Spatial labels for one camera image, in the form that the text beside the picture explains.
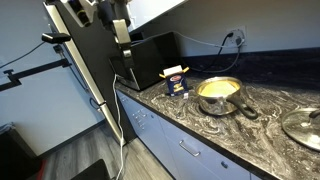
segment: black microwave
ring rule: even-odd
[[[174,32],[161,34],[132,45],[133,68],[126,68],[121,57],[111,57],[110,64],[117,80],[141,91],[162,80],[163,69],[183,65]]]

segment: wooden floor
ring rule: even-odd
[[[123,180],[169,180],[172,177],[137,138],[123,148]],[[65,146],[47,158],[43,180],[68,180],[103,159],[110,177],[120,169],[120,146],[106,125]]]

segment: granite countertop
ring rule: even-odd
[[[281,128],[286,113],[319,107],[319,92],[243,82],[241,96],[259,117],[249,120],[239,111],[210,116],[199,109],[195,93],[204,79],[187,76],[189,101],[179,119],[182,95],[168,96],[165,81],[141,92],[119,83],[116,87],[263,179],[320,179],[320,153],[293,141]]]

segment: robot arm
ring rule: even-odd
[[[97,13],[102,26],[112,31],[119,45],[124,65],[133,67],[131,39],[128,32],[130,18],[126,4],[130,0],[47,0],[47,4],[62,2],[80,27],[88,27]]]

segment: silver pot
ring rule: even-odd
[[[240,98],[242,83],[233,77],[214,77],[201,82],[196,93],[202,110],[213,115],[225,115],[239,109],[248,119],[258,113]]]

